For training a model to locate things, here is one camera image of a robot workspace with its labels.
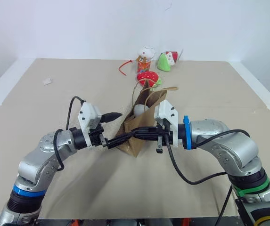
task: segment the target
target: blue ring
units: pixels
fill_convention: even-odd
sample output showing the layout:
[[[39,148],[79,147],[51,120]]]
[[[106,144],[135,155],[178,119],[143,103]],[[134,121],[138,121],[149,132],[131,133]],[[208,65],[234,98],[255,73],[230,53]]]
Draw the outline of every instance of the blue ring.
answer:
[[[190,127],[189,127],[189,118],[187,115],[184,115],[183,123],[185,125],[187,150],[191,150],[191,132],[190,132]]]
[[[14,185],[13,191],[15,191],[16,193],[18,193],[19,195],[22,195],[22,196],[37,197],[37,196],[44,195],[47,190],[41,191],[41,192],[28,192],[28,191],[21,190],[16,185]]]

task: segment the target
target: yellow ring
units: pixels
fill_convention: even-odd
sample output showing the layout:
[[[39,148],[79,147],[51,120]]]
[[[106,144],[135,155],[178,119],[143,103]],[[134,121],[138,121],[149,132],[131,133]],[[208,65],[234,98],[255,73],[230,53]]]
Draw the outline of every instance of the yellow ring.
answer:
[[[270,216],[265,216],[262,218],[259,218],[255,223],[254,226],[259,226],[259,224],[261,224],[262,222],[266,221],[266,220],[270,220]]]

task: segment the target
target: beige table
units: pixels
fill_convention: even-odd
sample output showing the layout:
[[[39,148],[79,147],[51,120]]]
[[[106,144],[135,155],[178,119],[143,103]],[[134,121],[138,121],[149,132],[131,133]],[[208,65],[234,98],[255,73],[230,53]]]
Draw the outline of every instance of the beige table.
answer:
[[[0,211],[9,198],[23,156],[40,138],[65,127],[72,96],[99,106],[102,113],[124,115],[131,107],[135,64],[123,76],[124,61],[37,59],[0,107]],[[270,177],[270,111],[226,62],[178,62],[169,73],[159,72],[163,86],[178,86],[167,99],[190,119],[215,118],[231,129],[245,129],[259,145],[259,156]],[[42,81],[51,78],[44,86]],[[72,111],[71,126],[78,104]],[[112,138],[123,118],[104,126]],[[55,175],[43,201],[44,218],[176,218],[217,216],[229,188],[226,176],[203,184],[186,184],[169,155],[147,142],[137,158],[119,151],[79,150]],[[191,180],[222,171],[209,153],[174,149],[180,169]],[[234,195],[226,215],[237,215]]]

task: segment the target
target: strawberry toy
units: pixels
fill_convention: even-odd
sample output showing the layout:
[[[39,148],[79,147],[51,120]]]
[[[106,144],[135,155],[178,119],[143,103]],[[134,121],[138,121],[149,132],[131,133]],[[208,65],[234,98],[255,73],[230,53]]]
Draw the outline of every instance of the strawberry toy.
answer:
[[[141,72],[137,75],[137,79],[149,79],[147,80],[149,82],[149,87],[153,87],[155,84],[160,85],[162,83],[161,79],[159,78],[159,75],[157,75],[156,72]],[[144,86],[146,80],[141,80],[140,83],[142,86]]]

